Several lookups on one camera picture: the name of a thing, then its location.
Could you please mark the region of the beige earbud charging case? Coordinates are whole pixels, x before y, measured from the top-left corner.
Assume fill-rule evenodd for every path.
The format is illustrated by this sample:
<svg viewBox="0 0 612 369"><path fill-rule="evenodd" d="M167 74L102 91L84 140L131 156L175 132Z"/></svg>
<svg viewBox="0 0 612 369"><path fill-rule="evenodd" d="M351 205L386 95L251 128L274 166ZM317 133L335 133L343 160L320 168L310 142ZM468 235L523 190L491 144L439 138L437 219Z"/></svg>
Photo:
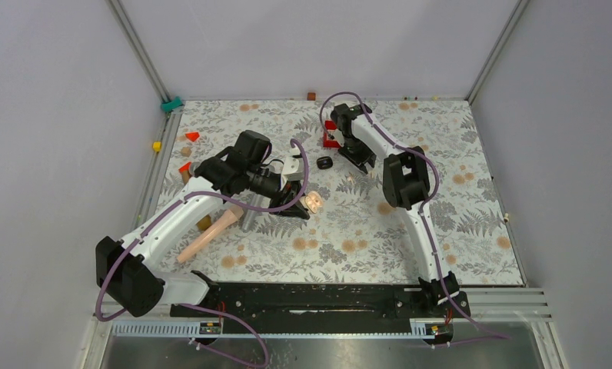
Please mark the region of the beige earbud charging case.
<svg viewBox="0 0 612 369"><path fill-rule="evenodd" d="M310 191L305 195L302 203L313 214L317 214L324 206L324 200L316 191Z"/></svg>

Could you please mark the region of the black earbud charging case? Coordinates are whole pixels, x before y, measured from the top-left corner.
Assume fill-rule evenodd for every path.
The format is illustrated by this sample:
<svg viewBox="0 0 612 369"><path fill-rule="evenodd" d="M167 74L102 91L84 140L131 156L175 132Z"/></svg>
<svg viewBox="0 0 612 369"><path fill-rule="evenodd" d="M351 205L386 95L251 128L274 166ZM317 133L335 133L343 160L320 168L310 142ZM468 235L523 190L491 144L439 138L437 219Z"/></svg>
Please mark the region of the black earbud charging case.
<svg viewBox="0 0 612 369"><path fill-rule="evenodd" d="M326 170L333 167L333 160L329 156L319 157L316 160L317 168L320 170Z"/></svg>

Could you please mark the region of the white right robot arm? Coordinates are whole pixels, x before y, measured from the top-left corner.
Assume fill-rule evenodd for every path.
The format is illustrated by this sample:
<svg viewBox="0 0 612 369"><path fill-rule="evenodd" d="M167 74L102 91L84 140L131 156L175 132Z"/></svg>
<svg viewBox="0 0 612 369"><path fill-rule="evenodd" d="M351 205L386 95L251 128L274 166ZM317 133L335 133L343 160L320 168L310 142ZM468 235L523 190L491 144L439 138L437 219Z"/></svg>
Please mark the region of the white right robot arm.
<svg viewBox="0 0 612 369"><path fill-rule="evenodd" d="M364 103L335 105L331 120L344 139L340 155L365 174L368 167L383 162L385 201L397 209L419 262L422 309L433 317L441 316L451 307L451 298L458 296L459 287L453 272L441 265L432 227L429 202L439 187L437 169L429 167L431 161L421 148L408 148L390 134Z"/></svg>

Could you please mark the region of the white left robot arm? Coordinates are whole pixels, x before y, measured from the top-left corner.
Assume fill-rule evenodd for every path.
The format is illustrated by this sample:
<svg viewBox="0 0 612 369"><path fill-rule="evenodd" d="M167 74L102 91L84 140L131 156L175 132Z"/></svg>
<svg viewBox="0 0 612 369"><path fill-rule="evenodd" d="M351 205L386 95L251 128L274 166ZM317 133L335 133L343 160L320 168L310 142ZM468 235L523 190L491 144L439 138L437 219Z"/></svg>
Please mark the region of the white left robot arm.
<svg viewBox="0 0 612 369"><path fill-rule="evenodd" d="M95 247L100 288L96 318L111 321L124 313L141 317L159 304L189 304L201 316L214 313L219 297L206 277L159 271L158 265L191 227L222 205L251 210L252 205L234 199L243 191L272 198L292 189L297 181L302 187L288 202L263 211L279 213L298 204L310 169L302 143L293 138L290 145L282 172L271 173L264 166L270 140L255 131L243 131L234 145L203 161L188 183L146 222L117 240L101 239Z"/></svg>

